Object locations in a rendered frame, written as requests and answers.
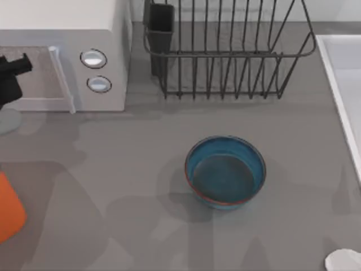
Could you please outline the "pale microwave oven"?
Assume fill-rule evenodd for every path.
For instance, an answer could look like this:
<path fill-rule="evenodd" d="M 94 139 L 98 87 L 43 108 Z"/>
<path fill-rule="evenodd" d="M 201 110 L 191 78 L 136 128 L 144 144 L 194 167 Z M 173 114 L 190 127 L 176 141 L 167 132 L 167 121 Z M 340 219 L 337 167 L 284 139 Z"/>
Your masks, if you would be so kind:
<path fill-rule="evenodd" d="M 33 70 L 20 75 L 23 97 L 8 104 L 19 111 L 122 111 L 132 46 L 130 0 L 0 0 L 0 56 L 25 53 Z M 84 51 L 105 53 L 101 69 L 87 68 Z M 87 79 L 112 83 L 95 93 Z"/>

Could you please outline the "orange container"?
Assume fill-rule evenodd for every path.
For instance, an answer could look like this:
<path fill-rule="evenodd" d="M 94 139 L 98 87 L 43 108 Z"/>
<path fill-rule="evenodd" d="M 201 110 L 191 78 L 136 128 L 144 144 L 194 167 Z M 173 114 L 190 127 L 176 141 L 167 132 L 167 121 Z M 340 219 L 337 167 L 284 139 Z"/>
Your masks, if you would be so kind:
<path fill-rule="evenodd" d="M 27 221 L 24 205 L 6 174 L 0 171 L 0 244 L 17 234 Z"/>

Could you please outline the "white sink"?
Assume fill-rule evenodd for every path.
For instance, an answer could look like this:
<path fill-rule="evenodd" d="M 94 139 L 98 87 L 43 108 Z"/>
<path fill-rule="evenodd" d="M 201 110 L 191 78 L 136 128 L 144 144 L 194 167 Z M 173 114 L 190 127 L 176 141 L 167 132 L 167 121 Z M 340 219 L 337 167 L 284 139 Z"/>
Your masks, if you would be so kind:
<path fill-rule="evenodd" d="M 361 34 L 317 35 L 316 41 L 361 188 Z"/>

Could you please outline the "large microwave knob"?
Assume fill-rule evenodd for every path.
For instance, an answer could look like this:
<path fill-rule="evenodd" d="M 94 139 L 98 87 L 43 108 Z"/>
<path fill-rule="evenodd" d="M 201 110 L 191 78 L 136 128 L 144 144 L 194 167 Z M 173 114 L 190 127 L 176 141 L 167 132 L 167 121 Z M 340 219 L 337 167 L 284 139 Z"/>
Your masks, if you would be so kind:
<path fill-rule="evenodd" d="M 105 53 L 97 49 L 82 52 L 80 54 L 80 60 L 83 65 L 91 69 L 101 69 L 107 64 Z"/>

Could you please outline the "black utensil holder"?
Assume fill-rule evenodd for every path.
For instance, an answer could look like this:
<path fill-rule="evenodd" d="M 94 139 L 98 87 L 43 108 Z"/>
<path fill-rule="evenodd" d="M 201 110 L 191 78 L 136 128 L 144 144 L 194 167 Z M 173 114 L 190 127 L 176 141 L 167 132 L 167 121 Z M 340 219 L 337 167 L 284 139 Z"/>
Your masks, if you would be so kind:
<path fill-rule="evenodd" d="M 174 33 L 175 8 L 167 3 L 144 0 L 143 24 L 151 56 L 153 76 L 163 78 L 168 66 L 172 36 Z"/>

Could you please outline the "small microwave knob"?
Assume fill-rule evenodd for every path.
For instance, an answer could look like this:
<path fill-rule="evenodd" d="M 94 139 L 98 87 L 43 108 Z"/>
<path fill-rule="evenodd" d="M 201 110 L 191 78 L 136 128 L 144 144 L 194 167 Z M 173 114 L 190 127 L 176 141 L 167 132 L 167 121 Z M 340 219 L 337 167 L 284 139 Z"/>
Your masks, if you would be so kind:
<path fill-rule="evenodd" d="M 95 76 L 87 79 L 87 87 L 95 93 L 106 93 L 111 90 L 112 83 L 104 76 Z"/>

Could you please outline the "blue bowl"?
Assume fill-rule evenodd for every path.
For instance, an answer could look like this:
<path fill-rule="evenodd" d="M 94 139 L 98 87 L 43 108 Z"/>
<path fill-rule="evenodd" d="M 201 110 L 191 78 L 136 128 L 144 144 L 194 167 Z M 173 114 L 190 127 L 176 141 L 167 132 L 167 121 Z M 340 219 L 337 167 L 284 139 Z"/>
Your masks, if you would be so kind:
<path fill-rule="evenodd" d="M 266 182 L 260 151 L 234 135 L 213 135 L 195 143 L 184 161 L 184 175 L 195 197 L 215 209 L 237 209 Z"/>

